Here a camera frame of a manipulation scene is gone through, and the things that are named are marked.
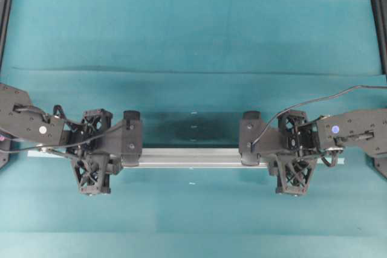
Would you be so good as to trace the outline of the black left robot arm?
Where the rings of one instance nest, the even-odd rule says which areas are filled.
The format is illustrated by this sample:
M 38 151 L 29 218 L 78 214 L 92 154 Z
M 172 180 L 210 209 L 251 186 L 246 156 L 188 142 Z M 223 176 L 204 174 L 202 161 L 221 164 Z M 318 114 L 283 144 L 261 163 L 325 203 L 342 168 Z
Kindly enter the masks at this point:
M 79 192 L 108 194 L 113 163 L 97 147 L 111 120 L 112 113 L 104 109 L 84 112 L 80 122 L 67 119 L 59 105 L 48 114 L 32 104 L 27 92 L 1 84 L 1 166 L 13 153 L 12 143 L 34 142 L 35 150 L 71 161 Z

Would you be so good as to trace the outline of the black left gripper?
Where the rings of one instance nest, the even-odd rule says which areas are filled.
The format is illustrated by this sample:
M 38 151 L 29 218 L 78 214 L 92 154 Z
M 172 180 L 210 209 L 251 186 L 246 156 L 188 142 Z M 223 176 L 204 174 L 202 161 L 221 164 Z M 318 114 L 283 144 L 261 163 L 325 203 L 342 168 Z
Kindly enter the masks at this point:
M 65 153 L 70 157 L 79 192 L 84 195 L 109 194 L 110 157 L 100 151 L 101 134 L 111 127 L 112 113 L 104 109 L 85 111 L 80 122 L 65 120 L 70 132 Z

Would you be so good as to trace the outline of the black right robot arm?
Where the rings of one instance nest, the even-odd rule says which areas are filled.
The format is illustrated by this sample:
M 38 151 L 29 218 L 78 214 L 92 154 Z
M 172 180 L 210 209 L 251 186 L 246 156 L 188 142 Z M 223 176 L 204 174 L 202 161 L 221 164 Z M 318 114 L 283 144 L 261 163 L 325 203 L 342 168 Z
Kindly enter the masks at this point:
M 277 194 L 306 194 L 317 162 L 338 163 L 347 147 L 362 149 L 374 168 L 386 176 L 386 109 L 367 109 L 308 120 L 304 111 L 278 117 L 282 149 L 268 168 L 277 177 Z

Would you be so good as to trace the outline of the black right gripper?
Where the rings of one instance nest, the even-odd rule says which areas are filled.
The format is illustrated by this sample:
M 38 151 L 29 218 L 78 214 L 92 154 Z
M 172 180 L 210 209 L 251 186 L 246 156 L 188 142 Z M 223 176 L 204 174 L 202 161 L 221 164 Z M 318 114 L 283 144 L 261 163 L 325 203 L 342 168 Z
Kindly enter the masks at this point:
M 278 117 L 282 149 L 275 153 L 269 172 L 277 178 L 276 193 L 304 195 L 317 165 L 316 121 L 306 112 L 290 110 Z

